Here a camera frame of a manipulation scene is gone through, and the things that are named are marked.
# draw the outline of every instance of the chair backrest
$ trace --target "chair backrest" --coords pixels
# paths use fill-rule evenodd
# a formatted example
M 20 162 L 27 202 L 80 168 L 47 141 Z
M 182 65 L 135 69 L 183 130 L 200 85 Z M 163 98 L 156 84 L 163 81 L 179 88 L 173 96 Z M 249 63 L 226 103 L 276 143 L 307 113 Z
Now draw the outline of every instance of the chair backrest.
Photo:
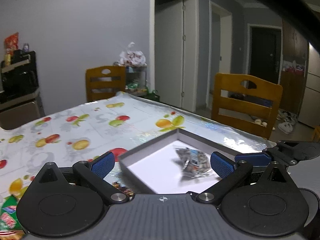
M 320 142 L 320 126 L 314 129 L 311 139 L 313 142 Z
M 87 101 L 92 102 L 113 97 L 125 88 L 124 66 L 102 66 L 85 72 Z
M 242 85 L 243 81 L 251 81 L 255 83 L 257 87 L 255 89 L 247 89 Z M 221 90 L 268 99 L 272 101 L 272 107 L 270 108 L 243 100 L 222 97 Z M 281 96 L 282 86 L 280 85 L 250 75 L 217 73 L 214 82 L 211 119 L 268 139 L 276 121 Z M 268 125 L 267 127 L 264 127 L 263 125 L 254 122 L 219 114 L 220 108 L 267 119 Z

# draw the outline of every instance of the green snack bag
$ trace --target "green snack bag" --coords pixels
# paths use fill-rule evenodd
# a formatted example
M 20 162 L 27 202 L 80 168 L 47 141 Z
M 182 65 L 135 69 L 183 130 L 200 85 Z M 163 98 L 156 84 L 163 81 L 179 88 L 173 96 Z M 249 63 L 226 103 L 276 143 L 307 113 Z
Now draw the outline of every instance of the green snack bag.
M 17 199 L 11 195 L 3 203 L 0 210 L 0 231 L 22 230 L 17 220 L 16 207 Z

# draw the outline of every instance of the wooden cabinet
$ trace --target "wooden cabinet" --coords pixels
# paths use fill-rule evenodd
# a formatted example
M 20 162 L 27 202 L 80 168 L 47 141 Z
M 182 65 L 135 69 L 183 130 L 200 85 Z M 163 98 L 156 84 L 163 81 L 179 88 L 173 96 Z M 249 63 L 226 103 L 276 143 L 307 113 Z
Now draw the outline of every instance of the wooden cabinet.
M 295 47 L 294 47 L 294 59 L 297 64 L 305 65 L 308 52 L 308 41 L 295 30 Z
M 280 85 L 283 87 L 280 108 L 297 114 L 302 99 L 304 77 L 282 71 Z
M 305 65 L 308 54 L 308 41 L 289 23 L 282 20 L 283 60 Z M 283 87 L 280 108 L 297 114 L 299 112 L 305 78 L 291 72 L 281 72 L 280 85 Z
M 294 28 L 287 23 L 282 21 L 283 31 L 283 60 L 292 62 L 295 54 L 295 35 Z
M 282 21 L 283 60 L 305 65 L 307 60 L 308 41 L 286 21 Z

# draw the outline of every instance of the table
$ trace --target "table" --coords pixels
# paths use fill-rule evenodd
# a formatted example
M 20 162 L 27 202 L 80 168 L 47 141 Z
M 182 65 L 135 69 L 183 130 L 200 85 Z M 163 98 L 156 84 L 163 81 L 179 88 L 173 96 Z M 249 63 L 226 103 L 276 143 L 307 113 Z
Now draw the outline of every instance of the table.
M 275 143 L 164 104 L 118 92 L 0 130 L 0 205 L 10 194 L 20 198 L 46 162 L 70 167 L 112 150 L 117 156 L 176 127 L 242 153 L 260 152 Z M 113 182 L 114 171 L 105 180 Z

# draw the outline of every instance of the stainless steel appliance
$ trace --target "stainless steel appliance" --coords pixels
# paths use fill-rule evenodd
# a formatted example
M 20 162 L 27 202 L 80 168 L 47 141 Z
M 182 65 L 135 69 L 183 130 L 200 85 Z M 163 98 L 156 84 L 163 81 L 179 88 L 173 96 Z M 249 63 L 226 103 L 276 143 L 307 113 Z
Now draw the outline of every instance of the stainless steel appliance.
M 309 64 L 306 90 L 298 121 L 311 127 L 320 125 L 320 55 L 309 46 Z

